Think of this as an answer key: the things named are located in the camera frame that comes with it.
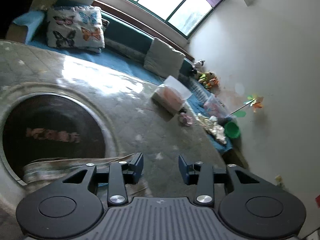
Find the window sill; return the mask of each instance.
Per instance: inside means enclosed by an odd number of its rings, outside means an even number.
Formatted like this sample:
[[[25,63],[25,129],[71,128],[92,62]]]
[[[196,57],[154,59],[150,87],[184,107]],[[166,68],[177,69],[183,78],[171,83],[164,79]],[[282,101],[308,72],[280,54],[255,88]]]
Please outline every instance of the window sill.
[[[165,24],[158,18],[154,17],[152,14],[148,13],[144,9],[136,6],[135,4],[131,3],[128,0],[99,0],[99,1],[102,1],[103,3],[106,3],[124,12],[125,14],[130,15],[131,17],[137,19],[138,21],[144,23],[145,25],[159,32],[164,37],[173,41],[175,44],[177,44],[182,48],[184,48],[188,43],[187,39],[185,39],[175,30],[170,28],[167,24]]]

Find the green container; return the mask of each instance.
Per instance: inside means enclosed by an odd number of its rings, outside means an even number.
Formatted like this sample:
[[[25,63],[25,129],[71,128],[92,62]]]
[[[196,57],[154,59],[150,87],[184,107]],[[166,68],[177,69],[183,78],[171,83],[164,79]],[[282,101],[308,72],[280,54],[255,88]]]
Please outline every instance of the green container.
[[[240,129],[234,122],[227,122],[224,126],[224,132],[230,139],[236,139],[240,136]]]

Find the pink butterfly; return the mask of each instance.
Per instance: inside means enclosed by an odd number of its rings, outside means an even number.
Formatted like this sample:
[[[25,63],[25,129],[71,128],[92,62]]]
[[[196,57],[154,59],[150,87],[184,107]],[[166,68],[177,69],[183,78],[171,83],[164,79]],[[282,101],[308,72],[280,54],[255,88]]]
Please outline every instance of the pink butterfly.
[[[60,17],[60,16],[54,16],[53,18],[56,20],[56,23],[58,25],[72,25],[73,24],[73,18],[75,16],[67,16],[66,18]]]

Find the wooden trim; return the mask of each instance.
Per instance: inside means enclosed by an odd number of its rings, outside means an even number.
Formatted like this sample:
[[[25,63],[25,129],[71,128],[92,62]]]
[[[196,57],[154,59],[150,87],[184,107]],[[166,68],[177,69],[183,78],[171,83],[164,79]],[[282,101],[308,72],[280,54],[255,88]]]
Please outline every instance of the wooden trim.
[[[168,43],[170,46],[175,48],[178,51],[181,51],[184,55],[186,55],[186,58],[188,60],[194,61],[194,58],[186,52],[183,48],[175,44],[174,42],[170,41],[168,38],[160,34],[159,32],[155,31],[154,29],[150,28],[149,26],[145,25],[143,22],[140,22],[139,20],[131,17],[130,15],[110,6],[107,5],[101,1],[93,0],[92,6],[98,6],[101,8],[102,11],[107,12],[109,14],[112,14],[113,16],[120,18],[121,20],[129,23],[130,25],[133,25],[134,27],[142,30],[143,32],[149,34],[152,37],[159,38],[161,41],[164,41]]]

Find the red object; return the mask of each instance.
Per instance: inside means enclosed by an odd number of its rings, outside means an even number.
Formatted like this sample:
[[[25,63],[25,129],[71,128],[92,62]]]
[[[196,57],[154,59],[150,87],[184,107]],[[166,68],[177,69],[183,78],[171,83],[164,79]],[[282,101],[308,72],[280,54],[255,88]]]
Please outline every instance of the red object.
[[[320,195],[316,197],[316,202],[317,202],[318,208],[320,208]]]

